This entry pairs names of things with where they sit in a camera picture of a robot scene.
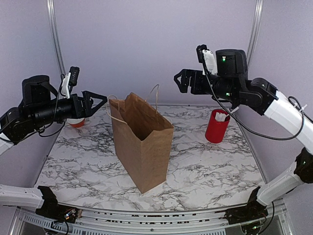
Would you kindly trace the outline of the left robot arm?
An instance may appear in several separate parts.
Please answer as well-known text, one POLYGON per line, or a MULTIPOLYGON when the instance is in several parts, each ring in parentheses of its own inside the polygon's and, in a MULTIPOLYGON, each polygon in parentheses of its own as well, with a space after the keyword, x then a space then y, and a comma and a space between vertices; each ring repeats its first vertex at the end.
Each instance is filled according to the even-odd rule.
MULTIPOLYGON (((80 119, 93 116, 107 97, 83 91, 82 97, 70 94, 60 99, 60 90, 51 86, 47 75, 37 75, 22 81, 22 101, 0 118, 0 152, 26 140, 34 134, 42 134, 53 123, 64 124, 68 118, 80 119)), ((74 223, 79 210, 58 203, 50 187, 22 188, 8 185, 0 187, 0 203, 3 206, 19 206, 35 209, 35 213, 56 222, 74 223)))

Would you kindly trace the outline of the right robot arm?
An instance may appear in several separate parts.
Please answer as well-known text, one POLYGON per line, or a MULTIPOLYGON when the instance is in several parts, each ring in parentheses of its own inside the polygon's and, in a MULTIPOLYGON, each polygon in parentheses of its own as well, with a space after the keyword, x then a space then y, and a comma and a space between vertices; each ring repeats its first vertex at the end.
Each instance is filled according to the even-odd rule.
POLYGON ((202 70, 183 69, 174 76, 181 93, 211 95, 221 104, 229 102, 235 109, 245 105, 266 116, 297 139, 303 149, 295 162, 269 183, 254 189, 245 206, 226 210, 229 224, 259 219, 268 214, 267 206, 275 199, 302 184, 313 181, 313 121, 304 113, 304 106, 293 97, 286 97, 263 78, 248 79, 246 53, 241 49, 210 51, 206 45, 196 49, 202 70))

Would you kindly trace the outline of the brown paper bag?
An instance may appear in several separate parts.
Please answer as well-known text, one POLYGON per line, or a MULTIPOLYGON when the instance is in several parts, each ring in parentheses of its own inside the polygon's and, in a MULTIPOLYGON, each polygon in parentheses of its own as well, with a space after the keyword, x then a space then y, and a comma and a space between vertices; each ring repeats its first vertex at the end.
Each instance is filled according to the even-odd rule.
POLYGON ((166 181, 174 127, 147 99, 108 97, 115 153, 141 193, 166 181))

